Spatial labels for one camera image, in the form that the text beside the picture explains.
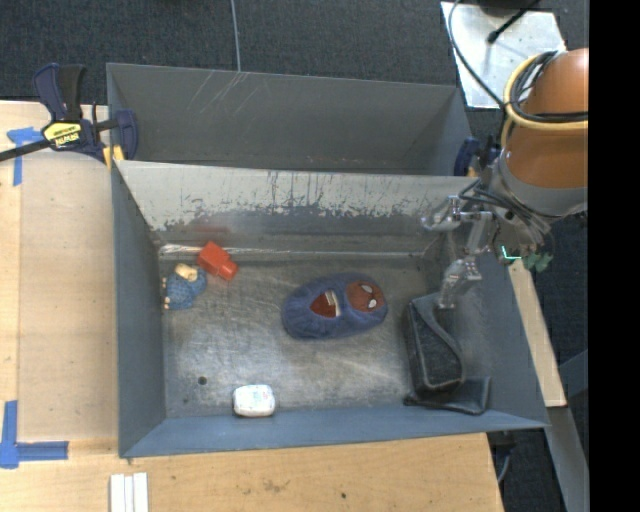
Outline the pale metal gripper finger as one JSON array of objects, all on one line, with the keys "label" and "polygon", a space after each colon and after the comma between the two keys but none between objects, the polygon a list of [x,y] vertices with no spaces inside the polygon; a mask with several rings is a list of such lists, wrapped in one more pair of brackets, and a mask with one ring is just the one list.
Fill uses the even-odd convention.
[{"label": "pale metal gripper finger", "polygon": [[463,222],[464,203],[459,196],[448,196],[443,203],[421,218],[427,231],[453,231]]},{"label": "pale metal gripper finger", "polygon": [[466,294],[471,287],[480,283],[481,272],[476,257],[468,256],[453,261],[445,270],[438,298],[441,309],[452,309],[460,296]]}]

